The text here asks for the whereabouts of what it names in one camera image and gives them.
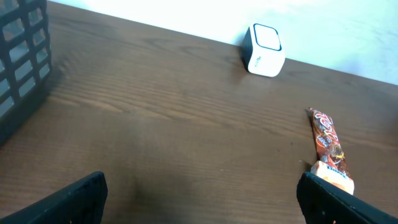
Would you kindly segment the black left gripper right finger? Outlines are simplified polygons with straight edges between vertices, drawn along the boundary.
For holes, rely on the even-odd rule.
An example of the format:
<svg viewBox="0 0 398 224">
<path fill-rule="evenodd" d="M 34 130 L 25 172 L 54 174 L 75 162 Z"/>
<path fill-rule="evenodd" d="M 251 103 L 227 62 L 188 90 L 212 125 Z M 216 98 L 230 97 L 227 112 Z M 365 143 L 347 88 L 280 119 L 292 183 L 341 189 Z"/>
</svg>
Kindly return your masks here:
<svg viewBox="0 0 398 224">
<path fill-rule="evenodd" d="M 297 200 L 307 223 L 397 224 L 393 217 L 311 172 L 297 184 Z"/>
</svg>

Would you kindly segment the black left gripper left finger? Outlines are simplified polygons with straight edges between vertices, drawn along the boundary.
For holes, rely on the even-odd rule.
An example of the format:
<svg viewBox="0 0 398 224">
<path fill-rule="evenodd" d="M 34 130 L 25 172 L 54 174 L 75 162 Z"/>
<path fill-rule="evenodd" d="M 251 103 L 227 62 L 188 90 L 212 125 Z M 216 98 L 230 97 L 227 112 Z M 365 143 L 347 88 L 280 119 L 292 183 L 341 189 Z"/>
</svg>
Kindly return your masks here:
<svg viewBox="0 0 398 224">
<path fill-rule="evenodd" d="M 104 173 L 96 171 L 18 212 L 1 218 L 1 223 L 101 223 L 107 195 Z"/>
</svg>

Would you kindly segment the small orange box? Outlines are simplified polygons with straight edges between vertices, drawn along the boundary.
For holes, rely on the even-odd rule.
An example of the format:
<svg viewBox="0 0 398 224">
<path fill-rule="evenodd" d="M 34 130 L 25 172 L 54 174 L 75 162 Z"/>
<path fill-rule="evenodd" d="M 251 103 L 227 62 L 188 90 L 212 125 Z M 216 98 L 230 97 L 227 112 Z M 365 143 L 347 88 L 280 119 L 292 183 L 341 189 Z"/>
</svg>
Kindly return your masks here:
<svg viewBox="0 0 398 224">
<path fill-rule="evenodd" d="M 334 167 L 328 165 L 325 162 L 317 161 L 310 169 L 312 174 L 315 174 L 319 178 L 329 182 L 335 187 L 344 190 L 345 192 L 353 195 L 354 194 L 354 182 L 347 175 L 343 174 Z"/>
</svg>

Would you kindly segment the red chocolate bar wrapper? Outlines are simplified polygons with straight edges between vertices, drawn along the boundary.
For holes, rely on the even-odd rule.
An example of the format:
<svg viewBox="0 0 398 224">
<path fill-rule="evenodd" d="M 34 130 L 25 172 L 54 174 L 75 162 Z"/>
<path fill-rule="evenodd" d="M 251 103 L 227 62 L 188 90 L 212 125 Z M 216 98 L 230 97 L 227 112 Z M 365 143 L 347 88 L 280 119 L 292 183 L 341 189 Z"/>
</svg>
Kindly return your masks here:
<svg viewBox="0 0 398 224">
<path fill-rule="evenodd" d="M 350 178 L 332 117 L 314 108 L 309 112 L 318 159 Z"/>
</svg>

